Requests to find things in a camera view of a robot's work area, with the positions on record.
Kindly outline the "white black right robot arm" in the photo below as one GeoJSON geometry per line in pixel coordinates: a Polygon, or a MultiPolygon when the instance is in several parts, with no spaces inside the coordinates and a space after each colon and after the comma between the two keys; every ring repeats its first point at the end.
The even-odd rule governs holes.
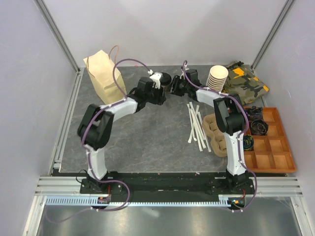
{"type": "Polygon", "coordinates": [[[182,76],[174,76],[170,93],[177,96],[187,94],[193,100],[214,108],[217,126],[226,142],[225,187],[230,193],[238,193],[249,183],[243,149],[243,136],[249,123],[239,96],[228,95],[202,86],[195,69],[184,71],[182,76]]]}

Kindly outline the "black plastic cup lid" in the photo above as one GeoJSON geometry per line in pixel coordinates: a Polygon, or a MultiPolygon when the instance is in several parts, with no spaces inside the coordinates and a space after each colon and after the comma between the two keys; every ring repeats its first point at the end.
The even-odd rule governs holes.
{"type": "Polygon", "coordinates": [[[169,74],[167,74],[167,73],[162,73],[162,76],[161,76],[161,78],[160,78],[160,84],[161,84],[162,86],[167,86],[167,85],[169,85],[169,84],[171,83],[171,81],[172,81],[172,78],[171,78],[171,76],[170,76],[169,74]]]}

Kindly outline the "cardboard cup carrier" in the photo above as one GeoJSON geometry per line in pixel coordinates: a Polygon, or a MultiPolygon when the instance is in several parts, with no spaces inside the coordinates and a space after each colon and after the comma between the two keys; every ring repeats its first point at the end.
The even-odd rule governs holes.
{"type": "Polygon", "coordinates": [[[215,114],[206,115],[203,118],[202,128],[206,135],[211,139],[210,145],[214,154],[218,157],[227,157],[225,137],[218,128],[215,114]]]}

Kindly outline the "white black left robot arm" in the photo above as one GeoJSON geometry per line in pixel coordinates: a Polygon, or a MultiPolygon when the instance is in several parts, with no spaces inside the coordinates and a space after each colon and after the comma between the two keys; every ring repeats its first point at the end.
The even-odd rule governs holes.
{"type": "Polygon", "coordinates": [[[96,193],[107,190],[104,147],[110,139],[113,122],[139,112],[147,103],[162,105],[166,101],[165,87],[170,83],[169,74],[156,72],[150,77],[141,77],[126,98],[105,106],[88,106],[77,131],[88,158],[88,176],[82,181],[82,188],[90,185],[96,193]]]}

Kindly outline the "brown paper takeout bag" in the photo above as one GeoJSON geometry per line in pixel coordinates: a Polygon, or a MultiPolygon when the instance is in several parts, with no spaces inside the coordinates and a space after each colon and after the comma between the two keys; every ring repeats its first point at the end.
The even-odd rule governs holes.
{"type": "Polygon", "coordinates": [[[114,60],[103,50],[84,58],[92,85],[104,104],[111,104],[124,98],[126,87],[120,71],[114,68],[114,60]]]}

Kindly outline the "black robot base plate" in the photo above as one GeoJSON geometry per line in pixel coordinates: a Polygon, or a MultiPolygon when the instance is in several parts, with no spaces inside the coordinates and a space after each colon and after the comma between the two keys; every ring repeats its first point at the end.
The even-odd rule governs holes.
{"type": "Polygon", "coordinates": [[[102,183],[90,176],[82,179],[81,194],[125,193],[125,183],[131,193],[186,191],[211,195],[253,194],[253,180],[248,172],[238,176],[229,173],[118,173],[108,172],[102,183]]]}

